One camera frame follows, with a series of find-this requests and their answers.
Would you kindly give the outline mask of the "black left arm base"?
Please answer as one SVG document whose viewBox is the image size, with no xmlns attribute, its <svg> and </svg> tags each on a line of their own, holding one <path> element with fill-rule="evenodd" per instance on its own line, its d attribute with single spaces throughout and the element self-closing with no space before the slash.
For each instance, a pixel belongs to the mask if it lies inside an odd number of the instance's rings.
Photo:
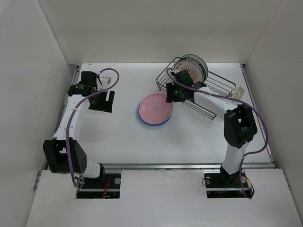
<svg viewBox="0 0 303 227">
<path fill-rule="evenodd" d="M 106 173 L 99 178 L 85 178 L 85 184 L 77 192 L 77 199 L 119 199 L 121 173 Z"/>
</svg>

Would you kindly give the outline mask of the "white cutlery holder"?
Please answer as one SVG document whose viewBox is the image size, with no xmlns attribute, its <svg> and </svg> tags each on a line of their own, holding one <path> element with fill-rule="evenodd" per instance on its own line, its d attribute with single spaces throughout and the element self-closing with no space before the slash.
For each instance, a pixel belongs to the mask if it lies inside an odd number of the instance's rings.
<svg viewBox="0 0 303 227">
<path fill-rule="evenodd" d="M 244 94 L 245 94 L 245 89 L 241 86 L 236 87 L 235 90 L 233 91 L 233 98 L 237 100 L 242 100 Z"/>
</svg>

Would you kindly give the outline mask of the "patterned white plate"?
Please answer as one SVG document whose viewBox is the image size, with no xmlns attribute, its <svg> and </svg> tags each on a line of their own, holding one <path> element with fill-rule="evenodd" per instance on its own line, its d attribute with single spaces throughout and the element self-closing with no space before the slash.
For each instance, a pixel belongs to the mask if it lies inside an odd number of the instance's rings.
<svg viewBox="0 0 303 227">
<path fill-rule="evenodd" d="M 187 70 L 194 83 L 204 83 L 205 78 L 200 66 L 189 60 L 180 60 L 174 66 L 174 71 Z"/>
</svg>

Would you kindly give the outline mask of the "aluminium side rail left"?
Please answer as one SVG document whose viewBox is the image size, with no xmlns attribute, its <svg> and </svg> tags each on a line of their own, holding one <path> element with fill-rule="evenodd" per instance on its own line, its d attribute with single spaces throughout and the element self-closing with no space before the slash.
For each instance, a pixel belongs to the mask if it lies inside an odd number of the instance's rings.
<svg viewBox="0 0 303 227">
<path fill-rule="evenodd" d="M 33 191 L 35 192 L 38 188 L 38 184 L 40 182 L 40 178 L 41 178 L 42 172 L 38 171 L 34 180 L 34 184 L 33 184 Z"/>
</svg>

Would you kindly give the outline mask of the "blue plastic plate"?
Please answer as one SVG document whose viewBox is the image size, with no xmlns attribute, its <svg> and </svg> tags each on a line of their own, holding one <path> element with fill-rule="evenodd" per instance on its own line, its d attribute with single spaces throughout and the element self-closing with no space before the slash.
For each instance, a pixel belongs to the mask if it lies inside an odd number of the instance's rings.
<svg viewBox="0 0 303 227">
<path fill-rule="evenodd" d="M 140 110 L 140 105 L 137 106 L 137 110 L 136 110 L 136 116 L 137 116 L 138 121 L 139 121 L 140 123 L 142 123 L 143 125 L 148 126 L 148 127 L 153 127 L 153 128 L 155 128 L 155 127 L 161 127 L 161 126 L 164 125 L 167 121 L 169 121 L 170 118 L 171 118 L 171 115 L 170 115 L 166 120 L 164 120 L 164 121 L 162 121 L 162 122 L 160 122 L 160 123 L 158 123 L 158 124 L 149 124 L 149 123 L 145 122 L 145 121 L 141 118 L 141 116 L 140 116 L 140 111 L 139 111 L 139 110 Z"/>
</svg>

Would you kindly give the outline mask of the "large patterned plate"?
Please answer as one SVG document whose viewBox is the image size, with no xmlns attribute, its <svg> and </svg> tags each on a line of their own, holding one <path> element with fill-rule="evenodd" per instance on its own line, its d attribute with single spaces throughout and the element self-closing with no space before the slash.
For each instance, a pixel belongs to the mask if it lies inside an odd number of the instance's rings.
<svg viewBox="0 0 303 227">
<path fill-rule="evenodd" d="M 196 64 L 198 64 L 203 72 L 204 75 L 204 81 L 207 80 L 208 78 L 208 66 L 206 64 L 206 62 L 199 56 L 195 55 L 195 54 L 186 54 L 184 56 L 181 57 L 181 60 L 189 60 L 189 61 L 193 61 Z"/>
</svg>

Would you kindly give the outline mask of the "pink plastic plate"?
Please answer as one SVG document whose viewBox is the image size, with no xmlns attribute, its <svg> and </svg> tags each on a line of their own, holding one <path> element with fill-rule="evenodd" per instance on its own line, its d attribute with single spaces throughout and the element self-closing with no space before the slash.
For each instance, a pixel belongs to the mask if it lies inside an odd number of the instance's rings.
<svg viewBox="0 0 303 227">
<path fill-rule="evenodd" d="M 154 93 L 140 103 L 140 116 L 149 124 L 158 124 L 166 120 L 173 111 L 173 103 L 166 102 L 166 95 Z"/>
</svg>

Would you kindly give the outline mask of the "aluminium front rail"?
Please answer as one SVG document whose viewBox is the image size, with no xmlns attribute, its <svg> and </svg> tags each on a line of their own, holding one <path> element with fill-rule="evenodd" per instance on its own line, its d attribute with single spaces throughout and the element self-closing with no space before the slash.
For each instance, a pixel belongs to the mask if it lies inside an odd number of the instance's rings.
<svg viewBox="0 0 303 227">
<path fill-rule="evenodd" d="M 174 170 L 174 169 L 219 169 L 221 164 L 104 164 L 106 169 L 123 170 Z M 245 163 L 242 166 L 248 169 L 272 169 L 275 163 Z"/>
</svg>

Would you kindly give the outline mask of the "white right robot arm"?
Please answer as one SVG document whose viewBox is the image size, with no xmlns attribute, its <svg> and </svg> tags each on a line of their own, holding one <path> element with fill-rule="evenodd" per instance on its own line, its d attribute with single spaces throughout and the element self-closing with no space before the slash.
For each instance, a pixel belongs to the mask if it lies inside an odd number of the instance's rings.
<svg viewBox="0 0 303 227">
<path fill-rule="evenodd" d="M 223 120 L 228 145 L 219 180 L 222 185 L 231 186 L 236 182 L 236 174 L 241 173 L 243 155 L 258 132 L 251 107 L 245 102 L 236 104 L 236 99 L 219 95 L 202 82 L 194 83 L 187 70 L 174 72 L 167 69 L 167 73 L 173 82 L 166 84 L 166 102 L 190 100 Z"/>
</svg>

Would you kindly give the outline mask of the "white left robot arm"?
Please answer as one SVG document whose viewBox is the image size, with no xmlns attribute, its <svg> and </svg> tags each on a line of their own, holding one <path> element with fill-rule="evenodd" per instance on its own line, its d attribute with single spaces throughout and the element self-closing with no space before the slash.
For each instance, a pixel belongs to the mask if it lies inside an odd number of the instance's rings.
<svg viewBox="0 0 303 227">
<path fill-rule="evenodd" d="M 99 188 L 106 182 L 103 166 L 89 160 L 79 144 L 81 125 L 88 110 L 112 112 L 115 93 L 110 77 L 92 71 L 83 71 L 80 81 L 68 90 L 67 104 L 59 127 L 43 150 L 52 173 L 73 172 L 89 178 Z"/>
</svg>

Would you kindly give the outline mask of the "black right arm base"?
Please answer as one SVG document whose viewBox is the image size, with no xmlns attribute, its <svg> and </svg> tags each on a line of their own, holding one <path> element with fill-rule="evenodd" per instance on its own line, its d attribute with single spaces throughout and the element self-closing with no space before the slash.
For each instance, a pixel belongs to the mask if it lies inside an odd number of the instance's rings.
<svg viewBox="0 0 303 227">
<path fill-rule="evenodd" d="M 255 193 L 254 187 L 245 173 L 232 175 L 231 179 L 221 173 L 205 172 L 202 184 L 208 199 L 249 198 Z"/>
</svg>

